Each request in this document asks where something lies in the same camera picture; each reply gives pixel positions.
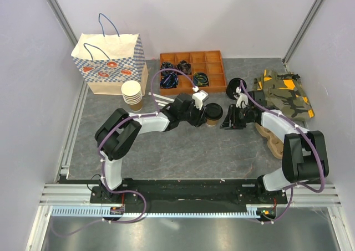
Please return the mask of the single paper coffee cup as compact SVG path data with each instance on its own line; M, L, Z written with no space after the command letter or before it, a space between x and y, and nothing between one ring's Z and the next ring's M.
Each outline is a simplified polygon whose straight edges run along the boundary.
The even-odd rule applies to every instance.
M218 124L219 120L212 120L212 119L207 119L206 120L206 125L209 127L216 126Z

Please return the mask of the brown pulp cup carrier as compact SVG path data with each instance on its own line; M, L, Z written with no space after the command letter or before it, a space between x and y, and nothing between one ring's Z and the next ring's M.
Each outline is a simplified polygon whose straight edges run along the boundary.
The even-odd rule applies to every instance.
M283 142L274 133L258 123L255 123L255 128L262 137L266 138L267 146L271 153L277 159L281 160L283 156Z

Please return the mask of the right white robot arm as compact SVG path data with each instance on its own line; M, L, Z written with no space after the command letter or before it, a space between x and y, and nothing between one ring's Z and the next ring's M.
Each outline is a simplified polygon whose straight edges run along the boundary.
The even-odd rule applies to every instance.
M242 130L247 124L254 123L274 134L283 144L281 167L258 177L255 199L267 203L274 197L274 191L295 186L304 186L315 193L323 192L329 174L323 133L305 129L281 111L260 105L240 88L233 96L237 103L229 106L222 129Z

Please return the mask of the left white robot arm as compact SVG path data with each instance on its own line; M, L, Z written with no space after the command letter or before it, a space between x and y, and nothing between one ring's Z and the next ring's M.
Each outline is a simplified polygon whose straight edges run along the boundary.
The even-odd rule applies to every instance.
M199 127L206 123L204 101L208 93L199 91L191 96L179 94L175 100L152 113L128 113L116 109L96 132L94 138L102 162L101 187L103 197L110 203L121 199L121 166L136 137L148 132L168 132L179 123Z

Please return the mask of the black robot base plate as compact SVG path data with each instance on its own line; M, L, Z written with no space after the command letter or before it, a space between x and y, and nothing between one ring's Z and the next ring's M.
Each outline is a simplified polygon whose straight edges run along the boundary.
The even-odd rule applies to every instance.
M90 203L139 203L141 193L148 203L154 201L211 201L231 202L237 204L273 205L288 203L284 192L268 192L258 183L257 179L226 179L226 180L134 180L127 178L115 189L123 195L113 194L103 184L94 186Z

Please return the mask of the black coffee cup lid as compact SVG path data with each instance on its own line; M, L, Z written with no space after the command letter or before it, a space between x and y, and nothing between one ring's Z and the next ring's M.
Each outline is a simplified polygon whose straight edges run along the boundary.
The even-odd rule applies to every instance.
M223 109L217 103L209 103L206 105L205 115L208 120L216 121L223 116Z

